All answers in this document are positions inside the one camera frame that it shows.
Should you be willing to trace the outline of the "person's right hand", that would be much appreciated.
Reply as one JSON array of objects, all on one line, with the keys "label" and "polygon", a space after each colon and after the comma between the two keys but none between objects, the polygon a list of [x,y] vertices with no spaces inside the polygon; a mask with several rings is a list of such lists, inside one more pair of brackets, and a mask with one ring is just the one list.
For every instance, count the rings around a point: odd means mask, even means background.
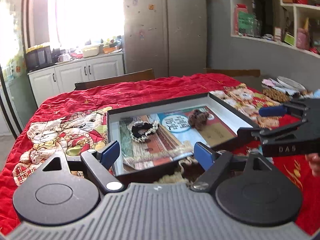
[{"label": "person's right hand", "polygon": [[306,161],[309,163],[313,176],[320,175],[320,157],[319,153],[311,153],[305,155]]}]

